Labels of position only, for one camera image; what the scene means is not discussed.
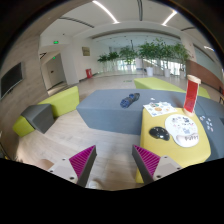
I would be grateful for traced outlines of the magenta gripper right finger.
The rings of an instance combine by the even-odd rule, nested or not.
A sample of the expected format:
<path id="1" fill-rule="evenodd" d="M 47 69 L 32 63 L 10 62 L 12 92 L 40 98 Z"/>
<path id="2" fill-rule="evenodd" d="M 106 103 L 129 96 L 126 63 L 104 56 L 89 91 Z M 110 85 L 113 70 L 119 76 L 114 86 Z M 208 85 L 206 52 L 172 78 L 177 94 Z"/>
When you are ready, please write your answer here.
<path id="1" fill-rule="evenodd" d="M 182 169 L 169 156 L 158 156 L 140 146 L 132 146 L 132 156 L 144 184 L 152 183 Z"/>

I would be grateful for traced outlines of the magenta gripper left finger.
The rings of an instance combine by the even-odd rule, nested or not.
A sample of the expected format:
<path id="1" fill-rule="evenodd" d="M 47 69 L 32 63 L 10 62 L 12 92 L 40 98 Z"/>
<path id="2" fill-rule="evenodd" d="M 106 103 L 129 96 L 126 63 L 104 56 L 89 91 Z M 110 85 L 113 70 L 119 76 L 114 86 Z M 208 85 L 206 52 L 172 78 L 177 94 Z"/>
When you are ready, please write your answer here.
<path id="1" fill-rule="evenodd" d="M 85 187 L 96 156 L 96 146 L 93 145 L 70 158 L 62 158 L 48 171 L 78 186 Z"/>

